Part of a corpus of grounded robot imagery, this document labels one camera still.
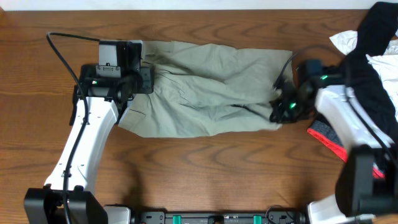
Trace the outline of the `khaki green shorts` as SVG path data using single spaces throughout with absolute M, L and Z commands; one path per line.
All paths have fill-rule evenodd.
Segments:
M 119 126 L 144 138 L 195 138 L 276 130 L 270 102 L 279 75 L 292 77 L 291 52 L 147 41 L 142 63 L 154 70 L 154 91 L 138 94 Z

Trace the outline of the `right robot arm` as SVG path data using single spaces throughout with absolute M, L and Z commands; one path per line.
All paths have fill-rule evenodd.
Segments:
M 283 75 L 273 84 L 281 94 L 271 102 L 271 121 L 294 123 L 316 111 L 348 155 L 335 193 L 308 204 L 308 223 L 361 223 L 397 213 L 397 146 L 359 104 L 350 80 L 350 72 L 317 72 L 299 87 Z

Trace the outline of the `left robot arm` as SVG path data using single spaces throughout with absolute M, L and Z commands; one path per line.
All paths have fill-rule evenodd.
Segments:
M 41 188 L 29 188 L 29 223 L 134 223 L 125 205 L 102 206 L 95 198 L 97 171 L 107 138 L 137 94 L 154 91 L 154 73 L 141 64 L 141 40 L 101 40 L 99 62 L 82 65 L 73 93 L 72 130 Z

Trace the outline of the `grey red trimmed garment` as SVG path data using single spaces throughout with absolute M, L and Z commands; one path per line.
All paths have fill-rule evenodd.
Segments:
M 347 161 L 348 153 L 346 152 L 346 149 L 343 147 L 335 130 L 322 115 L 318 115 L 315 118 L 312 124 L 308 127 L 307 133 L 320 141 L 342 161 Z

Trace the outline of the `black folded garment left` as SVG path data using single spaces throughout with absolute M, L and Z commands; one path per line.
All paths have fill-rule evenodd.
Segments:
M 78 78 L 79 84 L 83 89 L 83 93 L 85 96 L 89 96 L 89 88 L 92 84 L 89 84 L 89 81 L 92 81 L 96 77 L 96 65 L 95 64 L 84 64 L 80 68 L 80 76 Z M 72 126 L 74 124 L 77 112 L 77 103 L 81 99 L 81 93 L 77 85 L 74 86 L 73 94 L 72 94 L 72 115 L 70 118 L 69 125 Z

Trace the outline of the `white garment right pile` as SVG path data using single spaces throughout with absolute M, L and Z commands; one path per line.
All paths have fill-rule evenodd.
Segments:
M 343 54 L 350 53 L 357 44 L 358 35 L 356 31 L 347 30 L 330 37 L 331 43 Z M 383 88 L 387 91 L 394 108 L 397 119 L 397 39 L 388 43 L 383 55 L 367 56 L 368 64 L 375 69 L 382 81 Z

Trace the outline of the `black garment right pile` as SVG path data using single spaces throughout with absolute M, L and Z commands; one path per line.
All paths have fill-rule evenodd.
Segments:
M 389 42 L 397 31 L 397 4 L 376 2 L 357 28 L 357 43 L 341 62 L 349 68 L 349 85 L 374 124 L 397 142 L 396 107 L 383 87 L 379 60 L 386 61 Z

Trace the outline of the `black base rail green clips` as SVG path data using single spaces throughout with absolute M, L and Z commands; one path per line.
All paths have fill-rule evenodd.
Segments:
M 257 213 L 142 212 L 141 224 L 306 224 L 306 215 L 291 209 L 272 208 Z

